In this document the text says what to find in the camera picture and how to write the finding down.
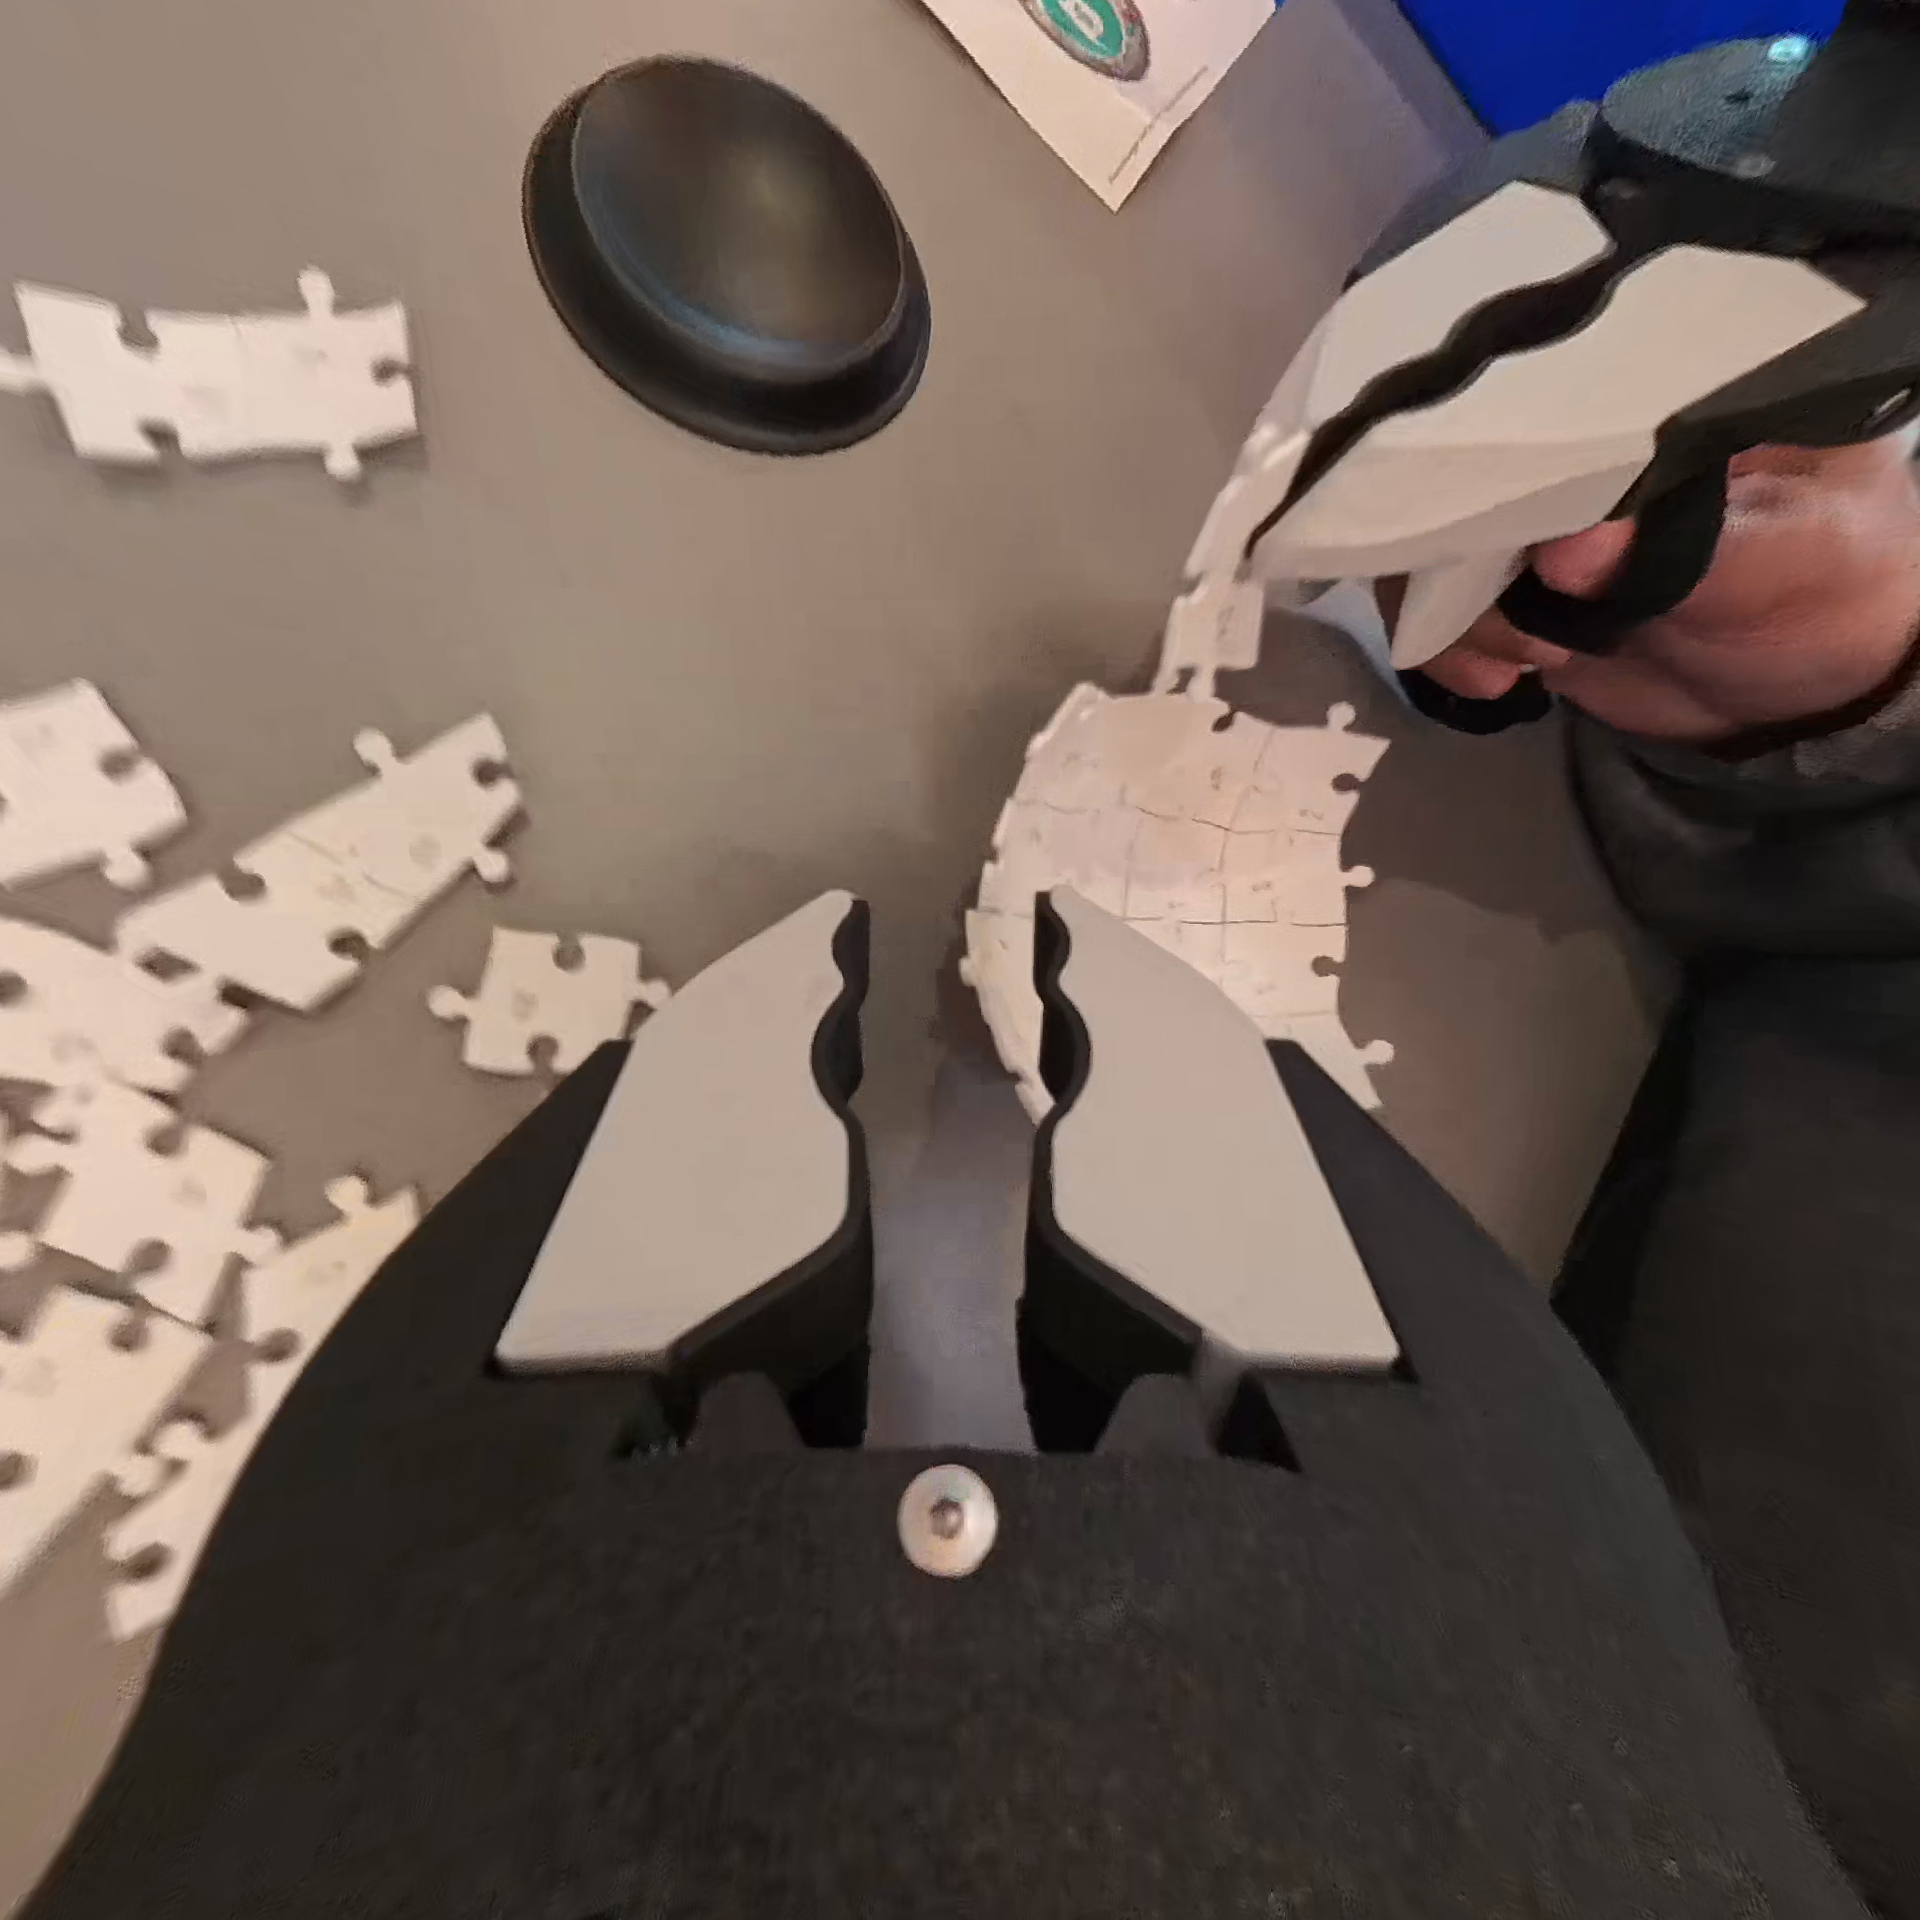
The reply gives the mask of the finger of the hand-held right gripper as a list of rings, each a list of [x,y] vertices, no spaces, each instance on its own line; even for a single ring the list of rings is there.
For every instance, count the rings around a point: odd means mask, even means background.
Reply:
[[[1577,195],[1503,186],[1333,303],[1307,385],[1308,456],[1340,460],[1366,437],[1469,445],[1496,410],[1477,382],[1572,337],[1619,274],[1621,244]]]
[[[1371,425],[1260,534],[1251,570],[1379,579],[1575,532],[1626,497],[1670,420],[1865,310],[1803,261],[1656,253],[1568,337]]]

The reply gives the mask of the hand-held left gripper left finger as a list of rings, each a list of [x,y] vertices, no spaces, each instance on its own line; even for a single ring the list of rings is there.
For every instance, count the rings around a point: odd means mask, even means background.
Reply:
[[[868,1428],[870,908],[833,888],[713,963],[628,1044],[495,1343],[508,1379],[647,1379],[688,1439],[756,1379],[803,1445]]]

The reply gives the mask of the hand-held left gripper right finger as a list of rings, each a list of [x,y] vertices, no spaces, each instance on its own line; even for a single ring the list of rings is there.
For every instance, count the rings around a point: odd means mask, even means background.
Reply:
[[[1199,1442],[1260,1377],[1392,1380],[1402,1343],[1260,1027],[1070,887],[1034,901],[1049,1108],[1019,1372],[1038,1452],[1090,1455],[1140,1389]]]

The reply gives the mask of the assembled curved puzzle ball section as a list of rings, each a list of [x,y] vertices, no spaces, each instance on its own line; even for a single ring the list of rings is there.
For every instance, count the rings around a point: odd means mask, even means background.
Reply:
[[[1334,371],[1325,318],[1277,385],[1183,566],[1147,693],[1075,686],[1029,743],[965,917],[961,974],[1034,1122],[1052,1098],[1041,1055],[1037,903],[1073,890],[1183,960],[1260,1037],[1308,1057],[1381,1108],[1387,1040],[1357,1043],[1339,1013],[1351,895],[1375,882],[1342,834],[1387,740],[1353,704],[1277,726],[1218,696],[1253,668],[1269,610],[1245,549],[1284,498],[1312,432],[1379,363]]]

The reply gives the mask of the pile of white puzzle pieces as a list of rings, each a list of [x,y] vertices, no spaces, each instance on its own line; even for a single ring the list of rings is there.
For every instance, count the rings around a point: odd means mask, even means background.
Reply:
[[[270,1225],[274,1157],[189,1116],[260,1013],[314,1017],[448,896],[505,888],[525,802],[500,723],[352,740],[359,776],[159,882],[184,797],[96,685],[4,704],[4,895],[96,871],[102,938],[4,908],[4,1279],[74,1268],[4,1335],[4,1594],[101,1502],[108,1644],[156,1640],[309,1365],[423,1223],[359,1170],[307,1233]]]

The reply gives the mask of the black round puzzle stand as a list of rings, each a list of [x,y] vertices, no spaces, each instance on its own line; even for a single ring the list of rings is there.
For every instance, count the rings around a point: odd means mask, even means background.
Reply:
[[[932,348],[921,255],[828,117],[729,61],[631,61],[543,123],[521,215],[584,357],[661,420],[772,459],[852,449]]]

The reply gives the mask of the joined white puzzle strip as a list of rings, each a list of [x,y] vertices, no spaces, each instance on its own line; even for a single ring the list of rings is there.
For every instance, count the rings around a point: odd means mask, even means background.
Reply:
[[[137,342],[112,301],[19,281],[4,393],[45,398],[98,467],[155,469],[170,442],[194,467],[312,456],[354,485],[367,454],[421,438],[411,317],[400,301],[341,305],[316,264],[296,287],[274,310],[150,306]]]

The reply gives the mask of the person's right hand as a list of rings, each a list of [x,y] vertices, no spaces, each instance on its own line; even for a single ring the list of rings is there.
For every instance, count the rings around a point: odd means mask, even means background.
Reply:
[[[1835,732],[1909,680],[1918,620],[1916,429],[1735,460],[1711,570],[1584,656],[1480,617],[1424,672],[1491,703],[1536,683],[1621,734],[1742,754]]]

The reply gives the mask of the blue plastic bin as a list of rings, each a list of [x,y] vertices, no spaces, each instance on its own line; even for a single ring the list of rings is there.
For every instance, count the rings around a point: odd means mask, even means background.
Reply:
[[[1843,2],[1401,2],[1478,125],[1523,132],[1651,64],[1745,39],[1819,42]]]

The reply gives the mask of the white paper instruction sheet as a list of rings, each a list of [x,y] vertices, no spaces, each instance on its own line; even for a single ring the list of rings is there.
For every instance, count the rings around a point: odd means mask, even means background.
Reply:
[[[1117,213],[1277,2],[927,2],[1014,113]]]

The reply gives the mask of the person's dark trousers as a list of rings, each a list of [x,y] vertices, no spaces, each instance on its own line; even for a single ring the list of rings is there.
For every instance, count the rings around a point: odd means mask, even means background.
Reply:
[[[1711,968],[1552,1307],[1653,1459],[1812,1824],[1918,1912],[1918,966]]]

